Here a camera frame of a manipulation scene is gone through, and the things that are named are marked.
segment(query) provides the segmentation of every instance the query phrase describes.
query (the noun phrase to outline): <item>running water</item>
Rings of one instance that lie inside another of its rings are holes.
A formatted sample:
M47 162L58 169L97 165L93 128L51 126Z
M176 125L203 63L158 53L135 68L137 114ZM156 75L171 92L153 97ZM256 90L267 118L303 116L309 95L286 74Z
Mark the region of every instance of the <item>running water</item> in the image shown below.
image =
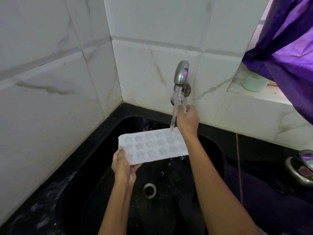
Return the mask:
M173 116L171 120L171 131L173 131L177 116L177 107L182 103L182 87L176 86L175 91L172 95L174 101L174 109L173 109Z

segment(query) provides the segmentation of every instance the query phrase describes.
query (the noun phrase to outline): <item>sink drain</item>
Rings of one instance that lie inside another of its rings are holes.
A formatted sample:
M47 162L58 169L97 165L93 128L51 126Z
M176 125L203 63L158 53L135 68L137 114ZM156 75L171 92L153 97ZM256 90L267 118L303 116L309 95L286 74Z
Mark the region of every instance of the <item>sink drain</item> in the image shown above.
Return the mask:
M142 188L142 193L147 199L152 199L157 194L156 191L156 186L152 183L147 183Z

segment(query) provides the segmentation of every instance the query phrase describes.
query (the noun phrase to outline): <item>left hand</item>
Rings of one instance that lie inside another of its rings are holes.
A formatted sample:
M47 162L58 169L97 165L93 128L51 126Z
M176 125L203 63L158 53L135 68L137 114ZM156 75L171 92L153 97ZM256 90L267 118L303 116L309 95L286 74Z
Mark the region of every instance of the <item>left hand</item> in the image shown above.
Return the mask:
M126 182L129 186L134 186L136 181L136 170L141 166L129 165L127 158L125 157L125 150L122 146L115 152L112 160L112 170L115 174L115 182Z

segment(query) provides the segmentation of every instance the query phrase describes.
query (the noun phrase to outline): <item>purple curtain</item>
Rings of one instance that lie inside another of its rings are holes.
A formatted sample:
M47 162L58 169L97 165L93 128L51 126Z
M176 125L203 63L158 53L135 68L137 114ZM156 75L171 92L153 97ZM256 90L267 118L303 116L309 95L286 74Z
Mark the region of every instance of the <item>purple curtain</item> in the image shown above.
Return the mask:
M278 85L313 124L313 0L274 0L247 68Z

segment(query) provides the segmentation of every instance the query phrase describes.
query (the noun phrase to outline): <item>ice cube tray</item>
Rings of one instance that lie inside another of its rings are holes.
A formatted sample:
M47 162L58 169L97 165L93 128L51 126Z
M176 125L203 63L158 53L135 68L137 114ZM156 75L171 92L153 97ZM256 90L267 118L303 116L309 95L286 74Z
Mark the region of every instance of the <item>ice cube tray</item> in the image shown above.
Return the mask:
M130 165L188 155L178 128L128 133L118 137Z

